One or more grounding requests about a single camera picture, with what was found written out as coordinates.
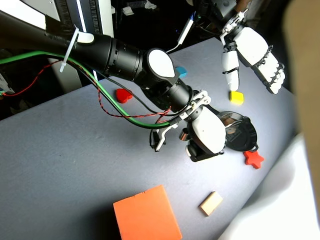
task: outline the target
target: zip tie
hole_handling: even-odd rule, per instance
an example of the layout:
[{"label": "zip tie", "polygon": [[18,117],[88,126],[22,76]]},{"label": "zip tie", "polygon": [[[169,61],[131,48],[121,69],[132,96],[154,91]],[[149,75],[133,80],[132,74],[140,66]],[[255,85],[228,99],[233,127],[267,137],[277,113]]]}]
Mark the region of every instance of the zip tie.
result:
[{"label": "zip tie", "polygon": [[70,44],[69,44],[69,46],[68,46],[68,49],[66,50],[66,53],[65,53],[63,62],[61,63],[60,73],[62,73],[62,72],[64,71],[64,68],[65,68],[65,66],[67,65],[67,60],[68,60],[69,55],[70,55],[70,53],[71,53],[72,47],[74,46],[74,44],[75,44],[75,42],[76,42],[76,39],[77,39],[78,34],[79,34],[79,28],[77,28],[77,27],[75,26],[75,30],[74,30],[73,36],[72,36],[72,38],[71,38]]}]

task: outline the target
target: green cable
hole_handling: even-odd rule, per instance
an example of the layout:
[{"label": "green cable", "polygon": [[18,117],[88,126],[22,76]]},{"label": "green cable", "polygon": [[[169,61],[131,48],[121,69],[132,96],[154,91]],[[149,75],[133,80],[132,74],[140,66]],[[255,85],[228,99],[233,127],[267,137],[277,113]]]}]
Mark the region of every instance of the green cable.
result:
[{"label": "green cable", "polygon": [[[12,57],[8,57],[5,59],[0,59],[0,65],[1,64],[7,64],[7,63],[11,63],[14,61],[19,61],[22,59],[27,59],[27,58],[31,58],[34,56],[39,56],[39,55],[50,55],[50,56],[56,56],[56,57],[60,57],[60,58],[64,58],[63,55],[59,55],[59,54],[55,54],[55,53],[51,53],[51,52],[46,52],[46,51],[32,51],[32,52],[28,52],[28,53],[24,53],[21,55],[16,55],[16,56],[12,56]],[[107,96],[108,100],[110,100],[112,102],[112,104],[114,104],[114,106],[124,115],[124,116],[129,116],[129,114],[117,103],[117,101],[115,101],[113,99],[113,97],[109,94],[109,92],[107,90],[105,90],[105,88],[96,80],[96,78],[91,74],[91,72],[86,69],[82,64],[80,64],[79,62],[77,62],[76,60],[74,60],[73,58],[69,57],[68,61],[75,63],[76,65],[79,65],[89,76],[90,78],[92,78],[92,80],[94,80],[94,82],[97,84],[97,86],[99,87],[99,89]],[[157,123],[157,124],[152,124],[152,123],[145,123],[145,122],[141,122],[136,120],[134,117],[128,117],[127,118],[130,122],[141,126],[143,128],[163,128],[163,127],[167,127],[170,125],[169,122],[163,122],[163,123]]]}]

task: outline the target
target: orange block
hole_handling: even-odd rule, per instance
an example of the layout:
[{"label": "orange block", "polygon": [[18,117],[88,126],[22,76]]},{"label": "orange block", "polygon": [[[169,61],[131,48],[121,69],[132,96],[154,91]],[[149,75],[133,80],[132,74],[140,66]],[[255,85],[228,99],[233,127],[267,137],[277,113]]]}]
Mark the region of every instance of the orange block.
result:
[{"label": "orange block", "polygon": [[174,212],[163,185],[113,204],[122,240],[180,240]]}]

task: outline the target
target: red star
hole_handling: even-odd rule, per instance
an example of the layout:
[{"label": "red star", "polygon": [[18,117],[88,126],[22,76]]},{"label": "red star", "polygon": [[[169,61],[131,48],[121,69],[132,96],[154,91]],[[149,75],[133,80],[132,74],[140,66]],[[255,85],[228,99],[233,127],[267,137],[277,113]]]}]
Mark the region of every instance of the red star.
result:
[{"label": "red star", "polygon": [[245,164],[252,165],[255,169],[261,168],[261,162],[265,159],[258,154],[258,151],[245,151],[243,154],[245,156]]}]

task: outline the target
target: table surface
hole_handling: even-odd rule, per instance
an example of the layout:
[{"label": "table surface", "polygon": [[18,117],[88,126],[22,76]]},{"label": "table surface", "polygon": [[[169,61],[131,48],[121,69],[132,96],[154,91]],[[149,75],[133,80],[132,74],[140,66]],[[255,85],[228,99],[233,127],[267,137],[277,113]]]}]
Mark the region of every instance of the table surface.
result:
[{"label": "table surface", "polygon": [[[186,84],[208,91],[214,108],[250,117],[265,158],[261,169],[245,165],[244,155],[231,149],[192,162],[186,143],[178,139],[185,123],[171,130],[167,144],[155,153],[147,129],[106,115],[95,88],[86,86],[0,121],[0,238],[118,239],[113,203],[162,184],[183,239],[217,239],[296,130],[294,96],[286,89],[268,93],[242,64],[239,91],[245,102],[229,102],[221,52],[221,43],[209,39],[171,57],[187,69]],[[119,81],[151,105],[137,86]],[[116,86],[102,83],[114,93]],[[114,112],[107,102],[105,107]],[[146,113],[135,99],[124,108]],[[198,206],[212,191],[223,202],[206,217]]]}]

